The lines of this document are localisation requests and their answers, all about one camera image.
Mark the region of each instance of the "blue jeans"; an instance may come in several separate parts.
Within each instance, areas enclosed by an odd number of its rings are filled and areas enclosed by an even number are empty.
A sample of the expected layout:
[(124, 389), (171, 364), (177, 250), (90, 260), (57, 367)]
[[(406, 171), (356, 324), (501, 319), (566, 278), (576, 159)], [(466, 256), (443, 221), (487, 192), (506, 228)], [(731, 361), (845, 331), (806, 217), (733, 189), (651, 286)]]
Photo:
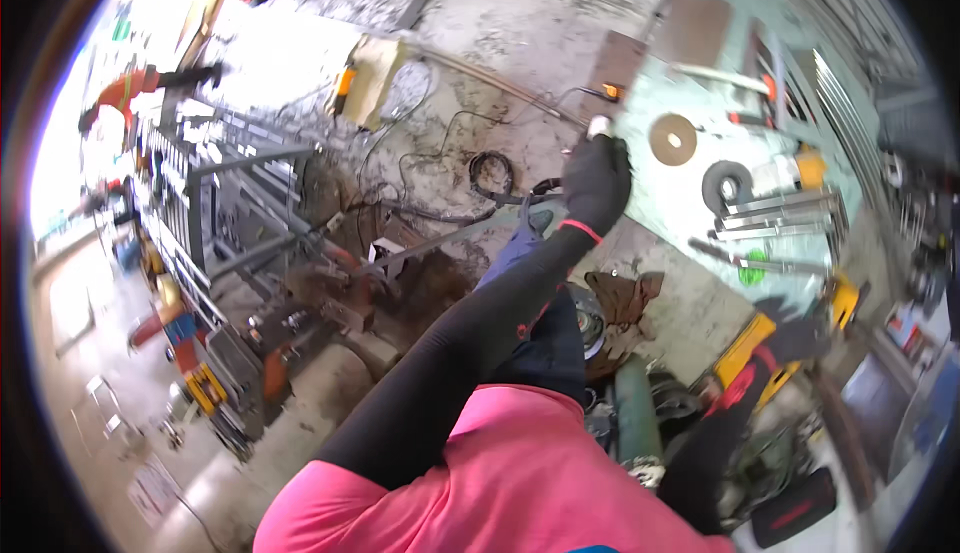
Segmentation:
[[(528, 223), (521, 221), (476, 288), (503, 274), (543, 242)], [(577, 308), (570, 290), (561, 285), (526, 340), (484, 383), (527, 384), (567, 395), (583, 405), (585, 374), (584, 340), (577, 323)]]

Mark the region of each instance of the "cutting disc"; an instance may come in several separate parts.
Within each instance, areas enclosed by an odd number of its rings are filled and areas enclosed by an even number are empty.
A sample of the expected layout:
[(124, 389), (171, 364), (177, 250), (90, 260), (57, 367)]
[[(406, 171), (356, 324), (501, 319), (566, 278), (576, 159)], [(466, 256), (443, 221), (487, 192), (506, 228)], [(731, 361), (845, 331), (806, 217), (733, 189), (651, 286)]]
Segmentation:
[(727, 205), (741, 205), (754, 198), (754, 179), (742, 163), (717, 161), (703, 172), (703, 202), (717, 217), (727, 215)]
[(660, 163), (684, 165), (697, 149), (697, 130), (683, 115), (661, 115), (650, 127), (650, 148)]

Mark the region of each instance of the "workbench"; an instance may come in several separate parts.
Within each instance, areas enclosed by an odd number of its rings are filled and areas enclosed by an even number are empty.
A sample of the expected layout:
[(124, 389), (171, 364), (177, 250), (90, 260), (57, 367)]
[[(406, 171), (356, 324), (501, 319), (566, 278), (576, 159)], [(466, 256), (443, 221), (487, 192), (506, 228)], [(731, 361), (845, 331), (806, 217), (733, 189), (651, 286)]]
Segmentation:
[[(807, 309), (823, 285), (822, 276), (800, 273), (767, 274), (758, 283), (741, 283), (738, 268), (708, 257), (690, 247), (691, 237), (707, 240), (715, 215), (704, 203), (704, 172), (714, 163), (728, 160), (748, 169), (770, 163), (775, 156), (792, 155), (800, 139), (820, 149), (827, 171), (828, 185), (843, 194), (846, 215), (853, 221), (863, 200), (858, 177), (824, 110), (817, 99), (816, 86), (810, 83), (810, 71), (798, 59), (810, 57), (811, 49), (825, 59), (838, 77), (858, 111), (869, 107), (856, 73), (842, 61), (812, 18), (799, 17), (801, 10), (787, 0), (723, 0), (729, 4), (729, 19), (713, 67), (728, 73), (743, 71), (748, 56), (749, 35), (756, 20), (766, 32), (779, 40), (786, 69), (809, 105), (816, 124), (784, 122), (773, 130), (732, 124), (727, 112), (758, 115), (760, 97), (746, 93), (724, 81), (692, 78), (673, 71), (670, 62), (680, 59), (658, 58), (657, 31), (653, 44), (628, 89), (624, 110), (616, 118), (614, 130), (630, 149), (632, 191), (626, 214), (648, 230), (669, 242), (711, 271), (731, 289), (750, 302), (767, 297), (783, 297), (800, 310)], [(664, 22), (670, 21), (669, 10)], [(650, 146), (651, 125), (662, 115), (687, 118), (697, 129), (696, 150), (689, 161), (668, 166), (658, 161)], [(746, 256), (761, 249), (768, 259), (792, 259), (823, 266), (832, 264), (827, 238), (822, 234), (750, 238), (715, 243), (723, 249)]]

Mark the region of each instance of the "black arm sleeve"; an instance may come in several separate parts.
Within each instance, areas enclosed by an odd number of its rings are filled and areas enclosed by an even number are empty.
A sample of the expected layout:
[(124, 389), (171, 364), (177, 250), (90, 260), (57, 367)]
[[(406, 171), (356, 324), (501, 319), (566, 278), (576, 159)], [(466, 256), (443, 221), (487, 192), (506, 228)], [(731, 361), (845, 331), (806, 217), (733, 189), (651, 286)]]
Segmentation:
[(323, 444), (317, 459), (396, 489), (443, 463), (476, 386), (513, 352), (594, 239), (562, 226), (450, 307)]
[(657, 496), (701, 534), (723, 533), (717, 514), (720, 482), (770, 376), (761, 359), (751, 358), (666, 468)]

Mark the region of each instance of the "hand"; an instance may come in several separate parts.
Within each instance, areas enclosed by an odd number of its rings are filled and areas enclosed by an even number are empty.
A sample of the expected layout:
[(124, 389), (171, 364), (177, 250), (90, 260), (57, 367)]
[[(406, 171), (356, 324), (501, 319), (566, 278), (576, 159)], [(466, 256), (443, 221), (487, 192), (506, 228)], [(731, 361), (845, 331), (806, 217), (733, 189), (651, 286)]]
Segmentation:
[(823, 357), (831, 350), (830, 327), (824, 319), (790, 319), (776, 324), (774, 333), (760, 343), (770, 350), (777, 366)]
[(562, 185), (567, 218), (586, 224), (597, 235), (606, 235), (630, 199), (627, 144), (602, 134), (581, 140), (563, 166)]

